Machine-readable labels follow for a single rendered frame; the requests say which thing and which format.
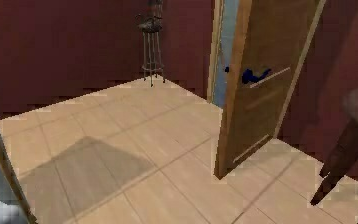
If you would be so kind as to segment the brown wooden room door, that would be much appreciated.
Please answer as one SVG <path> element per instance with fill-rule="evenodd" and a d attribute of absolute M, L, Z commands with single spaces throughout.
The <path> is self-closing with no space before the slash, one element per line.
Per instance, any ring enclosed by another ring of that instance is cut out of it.
<path fill-rule="evenodd" d="M 239 0 L 214 175 L 221 179 L 275 138 L 326 0 Z M 257 83 L 242 83 L 251 69 Z"/>

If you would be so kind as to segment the dark brown wooden stool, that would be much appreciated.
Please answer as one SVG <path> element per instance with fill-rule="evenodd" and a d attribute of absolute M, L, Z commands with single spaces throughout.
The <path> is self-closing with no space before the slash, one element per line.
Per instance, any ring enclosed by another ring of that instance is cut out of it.
<path fill-rule="evenodd" d="M 336 146 L 330 152 L 319 175 L 323 178 L 310 204 L 319 204 L 358 160 L 358 89 L 343 99 L 343 108 L 350 117 Z"/>

